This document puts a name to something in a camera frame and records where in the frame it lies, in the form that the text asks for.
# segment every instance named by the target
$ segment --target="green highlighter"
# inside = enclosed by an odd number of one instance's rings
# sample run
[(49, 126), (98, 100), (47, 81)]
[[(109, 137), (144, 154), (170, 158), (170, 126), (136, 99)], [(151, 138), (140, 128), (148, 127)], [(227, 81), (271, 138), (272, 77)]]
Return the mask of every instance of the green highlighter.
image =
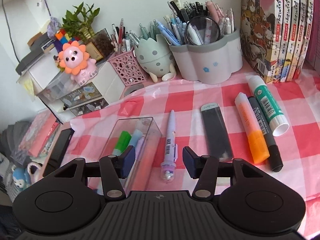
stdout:
[(131, 135), (127, 131), (122, 131), (119, 137), (119, 140), (113, 150), (112, 154), (119, 156), (124, 150), (128, 147), (128, 144), (131, 140)]

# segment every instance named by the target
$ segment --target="barcode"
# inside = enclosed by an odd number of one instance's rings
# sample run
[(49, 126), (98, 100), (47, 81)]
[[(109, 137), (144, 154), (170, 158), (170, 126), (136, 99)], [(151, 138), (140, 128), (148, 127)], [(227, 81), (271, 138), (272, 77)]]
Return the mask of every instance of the barcode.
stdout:
[(170, 147), (171, 147), (171, 145), (167, 145), (166, 147), (165, 147), (165, 154), (167, 155), (167, 154), (170, 154)]
[(259, 60), (258, 70), (261, 72), (261, 74), (264, 75), (266, 73), (266, 68), (267, 68), (267, 66), (261, 60)]
[(262, 119), (260, 118), (260, 115), (259, 115), (259, 113), (258, 113), (258, 109), (255, 108), (255, 109), (253, 110), (253, 112), (254, 112), (254, 114), (255, 114), (255, 116), (256, 116), (256, 118), (257, 118), (258, 124), (259, 124), (259, 126), (260, 126), (260, 130), (262, 131), (262, 134), (263, 134), (263, 135), (267, 134), (267, 131), (266, 131), (265, 127), (264, 127), (263, 121), (262, 121)]
[(263, 98), (261, 98), (261, 104), (263, 105), (263, 108), (265, 109), (267, 116), (270, 118), (271, 116), (273, 116), (276, 111), (273, 109), (269, 99), (267, 98), (267, 96), (264, 96)]

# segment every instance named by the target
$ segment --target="green leaves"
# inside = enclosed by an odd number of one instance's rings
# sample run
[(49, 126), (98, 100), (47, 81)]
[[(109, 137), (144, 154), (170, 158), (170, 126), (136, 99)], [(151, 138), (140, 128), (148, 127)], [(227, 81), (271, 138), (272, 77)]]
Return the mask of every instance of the green leaves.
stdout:
[(94, 4), (91, 6), (89, 6), (88, 4), (86, 5), (88, 7), (88, 10), (86, 10), (84, 2), (82, 2), (79, 6), (73, 6), (74, 8), (76, 8), (76, 11), (74, 13), (67, 10), (65, 18), (62, 18), (62, 27), (70, 37), (83, 37), (83, 31), (87, 31), (88, 29), (92, 30), (91, 24), (93, 23), (94, 18), (97, 17), (100, 13), (100, 8), (92, 11)]

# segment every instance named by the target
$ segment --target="potted plant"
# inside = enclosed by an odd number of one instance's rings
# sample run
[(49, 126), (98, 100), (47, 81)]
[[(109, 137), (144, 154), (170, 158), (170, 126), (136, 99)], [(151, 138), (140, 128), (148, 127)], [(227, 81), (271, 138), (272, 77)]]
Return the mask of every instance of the potted plant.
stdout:
[(108, 37), (105, 29), (95, 33), (92, 29), (92, 23), (95, 17), (98, 16), (100, 8), (93, 9), (93, 5), (86, 4), (88, 9), (82, 2), (76, 8), (74, 13), (66, 11), (65, 18), (62, 18), (62, 28), (67, 32), (70, 38), (79, 37), (87, 46), (87, 52), (97, 62), (102, 59), (107, 59), (113, 53), (113, 45)]

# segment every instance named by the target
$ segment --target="orange highlighter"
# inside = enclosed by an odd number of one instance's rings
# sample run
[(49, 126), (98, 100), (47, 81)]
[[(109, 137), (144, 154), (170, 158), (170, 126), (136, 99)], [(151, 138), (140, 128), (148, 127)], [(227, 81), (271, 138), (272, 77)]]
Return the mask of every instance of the orange highlighter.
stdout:
[(244, 93), (238, 94), (235, 103), (248, 137), (253, 162), (254, 164), (261, 163), (269, 158), (270, 154), (256, 116)]

